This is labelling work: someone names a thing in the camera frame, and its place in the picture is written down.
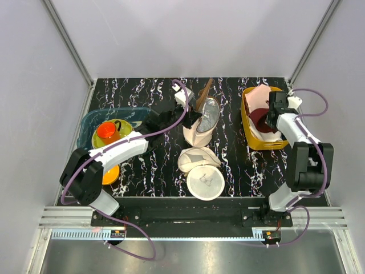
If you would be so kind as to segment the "dark maroon bra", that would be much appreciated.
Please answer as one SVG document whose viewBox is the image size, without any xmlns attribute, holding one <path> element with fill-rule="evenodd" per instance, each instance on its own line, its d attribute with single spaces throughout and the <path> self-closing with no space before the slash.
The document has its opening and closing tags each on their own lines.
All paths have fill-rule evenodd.
<svg viewBox="0 0 365 274">
<path fill-rule="evenodd" d="M 261 133 L 276 133 L 278 130 L 272 129 L 266 124 L 268 108 L 256 108 L 249 114 L 249 118 L 253 122 L 257 131 Z"/>
</svg>

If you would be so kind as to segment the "cream laundry bag brown trim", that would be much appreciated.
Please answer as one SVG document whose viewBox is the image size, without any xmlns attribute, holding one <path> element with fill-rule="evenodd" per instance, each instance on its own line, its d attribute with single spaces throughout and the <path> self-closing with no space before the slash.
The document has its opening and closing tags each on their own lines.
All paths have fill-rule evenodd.
<svg viewBox="0 0 365 274">
<path fill-rule="evenodd" d="M 215 97 L 209 96 L 212 83 L 213 78 L 210 78 L 198 94 L 194 110 L 202 116 L 192 124 L 191 128 L 183 128 L 184 138 L 192 147 L 206 146 L 212 139 L 213 130 L 219 120 L 220 105 Z"/>
</svg>

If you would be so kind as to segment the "pale pink bra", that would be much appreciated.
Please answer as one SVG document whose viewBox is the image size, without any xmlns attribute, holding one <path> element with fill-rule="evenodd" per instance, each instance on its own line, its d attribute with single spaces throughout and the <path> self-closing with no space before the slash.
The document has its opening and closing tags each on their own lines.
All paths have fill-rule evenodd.
<svg viewBox="0 0 365 274">
<path fill-rule="evenodd" d="M 268 110 L 270 92 L 271 88 L 269 86 L 261 84 L 244 94 L 248 113 L 251 114 L 257 109 Z"/>
</svg>

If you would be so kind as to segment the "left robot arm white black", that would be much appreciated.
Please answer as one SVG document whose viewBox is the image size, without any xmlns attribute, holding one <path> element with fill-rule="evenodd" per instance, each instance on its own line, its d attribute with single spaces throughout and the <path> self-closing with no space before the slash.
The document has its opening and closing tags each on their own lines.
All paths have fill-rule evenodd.
<svg viewBox="0 0 365 274">
<path fill-rule="evenodd" d="M 180 124 L 191 128 L 201 117 L 202 113 L 192 106 L 176 103 L 169 111 L 150 110 L 141 125 L 109 145 L 89 151 L 77 148 L 59 179 L 63 187 L 61 202 L 66 204 L 65 195 L 71 194 L 80 205 L 103 212 L 103 219 L 109 225 L 119 225 L 123 212 L 116 199 L 103 189 L 103 175 L 120 163 L 152 150 L 167 131 Z"/>
</svg>

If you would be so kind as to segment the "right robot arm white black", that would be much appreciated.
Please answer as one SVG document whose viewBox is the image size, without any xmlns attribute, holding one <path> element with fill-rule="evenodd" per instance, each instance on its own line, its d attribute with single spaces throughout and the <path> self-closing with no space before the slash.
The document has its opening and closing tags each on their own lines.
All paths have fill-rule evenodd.
<svg viewBox="0 0 365 274">
<path fill-rule="evenodd" d="M 279 212 L 290 211 L 303 198 L 320 197 L 330 185 L 334 147 L 316 138 L 303 124 L 297 111 L 301 99 L 284 91 L 269 93 L 266 124 L 288 141 L 291 158 L 286 183 L 269 195 L 268 207 L 259 211 L 260 222 L 272 226 Z"/>
</svg>

